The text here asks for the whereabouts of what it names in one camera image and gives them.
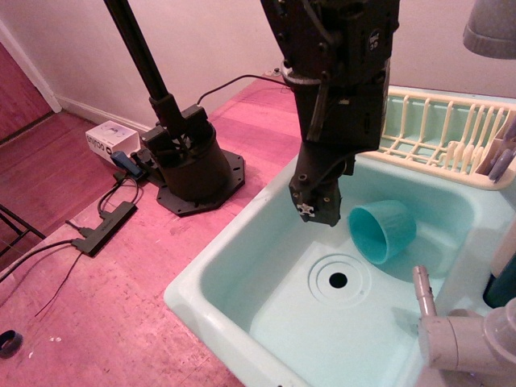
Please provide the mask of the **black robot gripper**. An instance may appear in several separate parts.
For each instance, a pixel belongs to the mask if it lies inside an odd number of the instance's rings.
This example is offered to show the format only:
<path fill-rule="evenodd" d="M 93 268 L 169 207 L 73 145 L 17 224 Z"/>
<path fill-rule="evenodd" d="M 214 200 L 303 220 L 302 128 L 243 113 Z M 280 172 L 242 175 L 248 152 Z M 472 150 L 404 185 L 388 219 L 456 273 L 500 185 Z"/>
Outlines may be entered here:
<path fill-rule="evenodd" d="M 281 75 L 294 93 L 301 129 L 302 145 L 289 191 L 303 222 L 330 227 L 339 222 L 339 177 L 353 174 L 357 153 L 379 148 L 389 71 L 387 60 L 384 68 L 364 83 L 345 88 L 333 85 L 328 91 L 321 133 L 317 139 L 311 139 L 309 130 L 320 81 L 281 67 Z"/>

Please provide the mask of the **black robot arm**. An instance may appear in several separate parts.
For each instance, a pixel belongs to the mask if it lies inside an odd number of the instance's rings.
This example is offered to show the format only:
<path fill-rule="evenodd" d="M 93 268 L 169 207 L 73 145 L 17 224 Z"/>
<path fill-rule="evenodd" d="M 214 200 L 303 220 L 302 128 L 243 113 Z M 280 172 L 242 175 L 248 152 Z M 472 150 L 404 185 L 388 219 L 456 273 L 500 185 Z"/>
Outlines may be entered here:
<path fill-rule="evenodd" d="M 376 151 L 385 125 L 398 1 L 264 1 L 284 56 L 302 144 L 289 183 L 304 222 L 340 220 L 339 178 Z"/>

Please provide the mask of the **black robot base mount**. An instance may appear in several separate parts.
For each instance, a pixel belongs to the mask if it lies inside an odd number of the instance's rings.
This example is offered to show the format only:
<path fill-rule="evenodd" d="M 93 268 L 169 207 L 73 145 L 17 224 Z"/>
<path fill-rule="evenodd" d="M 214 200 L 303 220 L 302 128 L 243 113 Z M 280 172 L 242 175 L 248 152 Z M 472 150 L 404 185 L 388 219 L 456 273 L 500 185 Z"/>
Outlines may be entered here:
<path fill-rule="evenodd" d="M 163 183 L 156 200 L 180 217 L 218 209 L 245 183 L 244 159 L 220 148 L 205 110 L 180 110 L 168 92 L 127 1 L 106 8 L 149 93 L 157 123 L 141 136 Z"/>

